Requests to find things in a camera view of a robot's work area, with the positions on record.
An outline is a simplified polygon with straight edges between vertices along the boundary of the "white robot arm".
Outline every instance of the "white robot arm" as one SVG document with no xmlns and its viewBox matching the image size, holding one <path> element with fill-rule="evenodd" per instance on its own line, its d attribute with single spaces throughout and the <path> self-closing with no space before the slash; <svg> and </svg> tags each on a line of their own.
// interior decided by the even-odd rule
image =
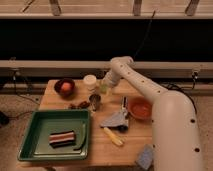
<svg viewBox="0 0 213 171">
<path fill-rule="evenodd" d="M 203 156 L 194 106 L 181 92 L 167 90 L 135 72 L 131 57 L 111 59 L 104 77 L 109 87 L 126 79 L 152 103 L 154 167 L 156 171 L 203 171 Z"/>
</svg>

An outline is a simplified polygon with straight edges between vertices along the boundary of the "floor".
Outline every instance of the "floor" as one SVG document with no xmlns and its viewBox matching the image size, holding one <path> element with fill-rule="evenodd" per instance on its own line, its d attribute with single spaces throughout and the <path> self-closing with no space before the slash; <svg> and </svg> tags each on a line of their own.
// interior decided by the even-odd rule
<svg viewBox="0 0 213 171">
<path fill-rule="evenodd" d="M 17 95 L 0 94 L 0 110 L 10 116 L 7 125 L 0 125 L 0 170 L 2 171 L 40 171 L 43 168 L 23 168 L 17 161 L 18 151 L 25 129 L 33 110 L 38 109 L 42 95 L 25 95 L 26 99 Z M 213 170 L 213 96 L 193 95 L 197 106 L 197 117 L 200 128 L 206 171 Z M 69 168 L 57 168 L 58 171 L 68 171 Z M 139 167 L 90 167 L 76 168 L 75 171 L 139 171 Z"/>
</svg>

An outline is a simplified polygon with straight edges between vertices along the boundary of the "cup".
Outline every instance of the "cup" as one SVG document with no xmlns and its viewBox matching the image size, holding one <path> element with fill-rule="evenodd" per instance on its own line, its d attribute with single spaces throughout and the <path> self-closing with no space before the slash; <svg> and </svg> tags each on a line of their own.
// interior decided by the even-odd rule
<svg viewBox="0 0 213 171">
<path fill-rule="evenodd" d="M 91 93 L 94 93 L 96 90 L 97 78 L 94 75 L 86 75 L 83 78 L 83 83 L 86 86 L 87 90 Z"/>
</svg>

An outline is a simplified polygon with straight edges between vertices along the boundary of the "green tray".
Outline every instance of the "green tray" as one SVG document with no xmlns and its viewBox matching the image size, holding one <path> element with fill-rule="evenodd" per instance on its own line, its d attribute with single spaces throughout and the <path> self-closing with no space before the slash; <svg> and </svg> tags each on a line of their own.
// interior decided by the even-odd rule
<svg viewBox="0 0 213 171">
<path fill-rule="evenodd" d="M 73 130 L 75 145 L 52 148 L 51 133 Z M 35 111 L 26 130 L 19 154 L 19 161 L 61 161 L 85 159 L 90 135 L 88 110 L 40 110 Z"/>
</svg>

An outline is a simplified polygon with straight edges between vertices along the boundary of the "orange bowl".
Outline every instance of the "orange bowl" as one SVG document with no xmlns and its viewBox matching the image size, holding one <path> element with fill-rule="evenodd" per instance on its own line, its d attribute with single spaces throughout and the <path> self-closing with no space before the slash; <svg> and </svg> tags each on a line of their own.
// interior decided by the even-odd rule
<svg viewBox="0 0 213 171">
<path fill-rule="evenodd" d="M 136 119 L 147 120 L 151 118 L 152 105 L 144 97 L 129 98 L 127 108 Z"/>
</svg>

